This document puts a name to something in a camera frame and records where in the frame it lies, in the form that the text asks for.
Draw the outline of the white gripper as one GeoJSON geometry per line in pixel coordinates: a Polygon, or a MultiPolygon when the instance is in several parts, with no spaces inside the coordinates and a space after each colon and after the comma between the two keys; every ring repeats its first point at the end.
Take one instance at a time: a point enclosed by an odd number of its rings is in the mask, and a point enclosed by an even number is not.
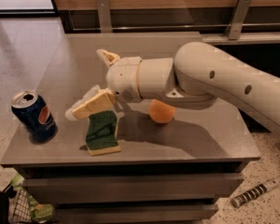
{"type": "Polygon", "coordinates": [[[96,53],[106,67],[110,67],[106,75],[108,88],[101,89],[96,85],[87,91],[80,100],[65,111],[65,117],[69,120],[84,119],[89,115],[106,111],[113,106],[117,98],[126,103],[141,101],[137,73],[142,59],[140,57],[120,59],[118,54],[105,49],[98,49],[96,53]]]}

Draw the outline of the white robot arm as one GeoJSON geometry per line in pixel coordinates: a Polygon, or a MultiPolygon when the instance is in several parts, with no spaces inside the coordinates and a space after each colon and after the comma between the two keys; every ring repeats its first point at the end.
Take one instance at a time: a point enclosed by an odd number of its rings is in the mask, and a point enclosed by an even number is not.
{"type": "Polygon", "coordinates": [[[280,78],[262,72],[203,42],[183,45],[173,58],[121,58],[99,49],[108,68],[104,89],[96,85],[66,110],[70,120],[105,111],[116,101],[157,99],[194,109],[220,98],[280,137],[280,78]]]}

